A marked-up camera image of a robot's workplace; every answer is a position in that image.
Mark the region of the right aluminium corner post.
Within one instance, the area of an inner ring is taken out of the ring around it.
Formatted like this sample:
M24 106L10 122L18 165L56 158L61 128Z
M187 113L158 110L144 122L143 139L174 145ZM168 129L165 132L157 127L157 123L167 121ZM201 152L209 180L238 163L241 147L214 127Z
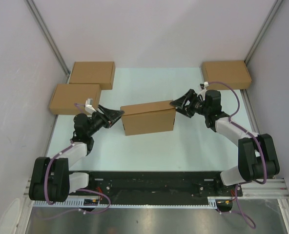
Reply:
M274 4L272 5L269 13L267 14L266 19L264 20L257 36L255 37L255 40L250 47L245 59L244 63L246 66L249 66L250 61L252 60L256 50L258 49L260 43L262 42L263 38L266 36L266 33L268 32L269 28L271 27L272 23L274 22L278 12L280 11L282 5L285 3L285 0L275 0Z

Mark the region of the aluminium corner post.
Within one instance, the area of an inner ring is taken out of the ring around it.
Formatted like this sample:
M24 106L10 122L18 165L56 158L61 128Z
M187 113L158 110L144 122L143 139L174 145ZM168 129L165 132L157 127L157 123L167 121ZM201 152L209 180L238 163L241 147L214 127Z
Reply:
M250 61L252 60L256 50L258 49L260 43L262 42L263 38L266 36L266 33L268 32L269 28L271 27L272 23L274 22L278 12L280 11L282 5L285 3L285 0L275 0L274 4L272 5L269 13L267 14L266 19L264 20L257 36L255 37L255 40L250 47L245 59L244 63L246 66L249 66Z
M60 53L58 46L55 43L54 38L52 37L37 5L33 0L24 0L25 4L27 5L32 17L34 18L36 24L38 25L41 33L43 34L49 48L51 49L53 55L55 56L58 64L60 65L63 72L68 76L70 74L70 70L68 69L62 54Z

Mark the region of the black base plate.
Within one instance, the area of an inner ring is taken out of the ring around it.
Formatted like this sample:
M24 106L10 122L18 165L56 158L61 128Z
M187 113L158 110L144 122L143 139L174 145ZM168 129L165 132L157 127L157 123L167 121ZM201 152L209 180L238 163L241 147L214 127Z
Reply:
M203 196L230 196L241 191L235 185L226 186L219 171L205 172L146 172L146 171L86 171L85 189L112 195L120 191L188 192Z

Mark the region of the left aluminium corner post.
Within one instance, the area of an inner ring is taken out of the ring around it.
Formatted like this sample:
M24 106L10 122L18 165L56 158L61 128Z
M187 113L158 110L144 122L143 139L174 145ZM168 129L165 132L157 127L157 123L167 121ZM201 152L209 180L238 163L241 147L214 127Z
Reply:
M32 17L34 18L36 24L38 25L41 33L43 34L49 48L51 49L53 55L55 56L58 64L60 65L63 72L68 76L70 74L70 70L68 69L62 54L60 53L58 46L55 43L54 38L52 37L37 5L33 0L24 0L25 4L27 5Z

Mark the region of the cardboard box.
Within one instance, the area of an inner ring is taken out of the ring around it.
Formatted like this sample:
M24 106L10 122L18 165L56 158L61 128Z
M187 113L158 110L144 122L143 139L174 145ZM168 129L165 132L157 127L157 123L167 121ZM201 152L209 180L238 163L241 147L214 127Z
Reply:
M122 106L123 128L126 136L172 131L176 117L171 101Z
M85 105L87 99L93 99L93 108L97 109L101 96L101 87L98 84L58 84L49 110L54 115L77 115L81 111L74 105Z
M228 90L222 84L212 84L213 81L223 82L233 90L247 89L252 82L242 60L206 61L202 63L201 70L204 81L209 83L209 90Z
M112 90L115 69L113 61L78 61L74 63L69 83L98 84L101 90Z

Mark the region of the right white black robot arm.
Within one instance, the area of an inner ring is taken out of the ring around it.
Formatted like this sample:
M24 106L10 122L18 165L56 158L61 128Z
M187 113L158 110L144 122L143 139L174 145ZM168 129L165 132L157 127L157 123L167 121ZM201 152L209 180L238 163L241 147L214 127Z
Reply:
M207 128L237 146L238 164L220 173L220 179L213 183L216 194L226 195L231 186L237 184L253 181L265 184L268 177L279 174L280 165L271 135L251 132L233 121L222 110L219 91L203 89L196 93L190 89L179 99L171 101L170 105L188 118L202 115Z

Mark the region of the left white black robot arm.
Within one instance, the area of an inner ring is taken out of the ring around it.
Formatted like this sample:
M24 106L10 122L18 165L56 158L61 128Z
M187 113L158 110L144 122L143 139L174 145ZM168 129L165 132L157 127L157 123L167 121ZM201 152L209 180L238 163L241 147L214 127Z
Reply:
M29 198L45 201L49 205L64 202L70 193L81 190L90 195L95 192L96 182L88 173L70 173L70 167L88 156L94 145L93 135L101 128L111 128L124 115L123 110L107 109L101 105L97 110L89 105L85 113L75 115L73 136L70 145L53 157L38 157L34 162Z

